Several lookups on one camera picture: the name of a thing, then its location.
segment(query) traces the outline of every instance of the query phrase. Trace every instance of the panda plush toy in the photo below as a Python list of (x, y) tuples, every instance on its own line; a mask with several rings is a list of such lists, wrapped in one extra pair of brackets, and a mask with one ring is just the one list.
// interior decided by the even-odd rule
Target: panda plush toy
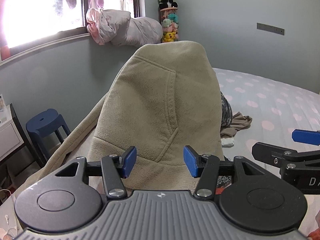
[(159, 0), (159, 8), (160, 9), (165, 9), (165, 8), (170, 8), (170, 7), (178, 7), (178, 4), (174, 2), (173, 0)]

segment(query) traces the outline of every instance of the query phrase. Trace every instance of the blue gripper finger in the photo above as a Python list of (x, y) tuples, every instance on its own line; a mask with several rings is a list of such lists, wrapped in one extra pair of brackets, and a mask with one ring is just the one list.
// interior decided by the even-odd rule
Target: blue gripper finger
[(118, 170), (121, 178), (126, 179), (129, 177), (137, 160), (137, 149), (134, 146), (130, 146), (122, 155), (123, 166)]
[(307, 130), (294, 130), (292, 140), (295, 142), (320, 145), (320, 132)]
[(189, 145), (186, 145), (183, 148), (183, 160), (184, 163), (187, 165), (191, 176), (194, 178), (198, 178), (200, 176), (199, 168), (201, 165), (199, 161), (199, 155)]

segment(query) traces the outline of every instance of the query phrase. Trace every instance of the polka dot bedsheet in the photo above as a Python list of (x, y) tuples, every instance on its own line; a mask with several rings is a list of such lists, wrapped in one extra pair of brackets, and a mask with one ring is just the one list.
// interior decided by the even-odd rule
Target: polka dot bedsheet
[[(224, 147), (226, 157), (242, 155), (253, 160), (251, 149), (256, 142), (264, 142), (297, 150), (314, 151), (319, 146), (294, 142), (294, 129), (320, 130), (320, 95), (271, 79), (231, 70), (214, 68), (220, 90), (231, 105), (233, 114), (238, 111), (252, 117), (251, 127), (235, 135), (235, 145)], [(279, 169), (255, 161), (273, 174)], [(306, 195), (308, 212), (300, 231), (308, 235), (320, 226), (320, 196)]]

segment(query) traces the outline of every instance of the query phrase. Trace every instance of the white nightstand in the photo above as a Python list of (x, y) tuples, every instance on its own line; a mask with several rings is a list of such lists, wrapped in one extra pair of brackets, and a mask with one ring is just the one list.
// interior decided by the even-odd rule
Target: white nightstand
[(0, 121), (0, 165), (26, 146), (38, 165), (43, 167), (45, 159), (42, 156), (38, 156), (33, 150), (12, 104), (8, 105), (3, 112), (0, 112)]

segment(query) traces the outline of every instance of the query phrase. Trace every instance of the gray fabric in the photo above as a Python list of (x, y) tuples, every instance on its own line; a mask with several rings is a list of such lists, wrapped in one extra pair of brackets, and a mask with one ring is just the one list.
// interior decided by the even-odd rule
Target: gray fabric
[(221, 127), (227, 127), (231, 124), (232, 121), (232, 109), (231, 105), (221, 93), (221, 105), (222, 105), (222, 118), (221, 118)]
[(248, 115), (242, 115), (240, 112), (236, 113), (232, 117), (232, 122), (228, 127), (222, 127), (220, 130), (220, 136), (227, 135), (233, 137), (236, 135), (237, 131), (242, 129), (247, 129), (250, 127), (252, 118)]

